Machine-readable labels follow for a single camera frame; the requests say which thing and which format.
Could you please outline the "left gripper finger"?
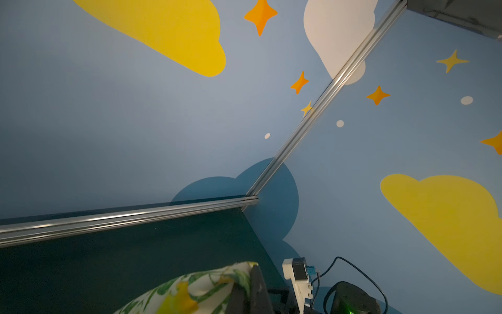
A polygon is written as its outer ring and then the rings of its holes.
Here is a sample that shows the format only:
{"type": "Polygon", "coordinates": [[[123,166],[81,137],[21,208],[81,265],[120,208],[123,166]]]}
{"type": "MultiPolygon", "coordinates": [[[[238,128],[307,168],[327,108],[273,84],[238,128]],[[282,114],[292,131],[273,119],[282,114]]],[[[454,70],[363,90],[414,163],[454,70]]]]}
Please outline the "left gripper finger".
{"type": "Polygon", "coordinates": [[[267,286],[259,266],[250,272],[250,292],[234,284],[225,310],[226,314],[273,314],[267,286]]]}

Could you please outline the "lemon print skirt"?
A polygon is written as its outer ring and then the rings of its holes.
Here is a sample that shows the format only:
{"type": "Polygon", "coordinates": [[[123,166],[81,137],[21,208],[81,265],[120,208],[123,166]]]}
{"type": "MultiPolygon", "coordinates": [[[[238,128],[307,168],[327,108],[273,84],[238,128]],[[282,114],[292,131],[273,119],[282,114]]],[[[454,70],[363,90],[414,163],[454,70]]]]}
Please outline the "lemon print skirt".
{"type": "Polygon", "coordinates": [[[116,313],[230,313],[232,290],[251,291],[256,262],[239,262],[215,270],[175,277],[138,296],[116,313]]]}

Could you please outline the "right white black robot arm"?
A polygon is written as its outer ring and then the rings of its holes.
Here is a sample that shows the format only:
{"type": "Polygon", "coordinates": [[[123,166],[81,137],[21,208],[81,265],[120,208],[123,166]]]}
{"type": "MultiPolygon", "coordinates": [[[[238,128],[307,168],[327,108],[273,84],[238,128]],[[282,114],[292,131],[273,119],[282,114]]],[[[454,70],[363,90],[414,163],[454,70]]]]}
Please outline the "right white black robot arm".
{"type": "Polygon", "coordinates": [[[323,301],[324,313],[381,314],[380,304],[361,288],[340,281],[329,289],[323,301]]]}

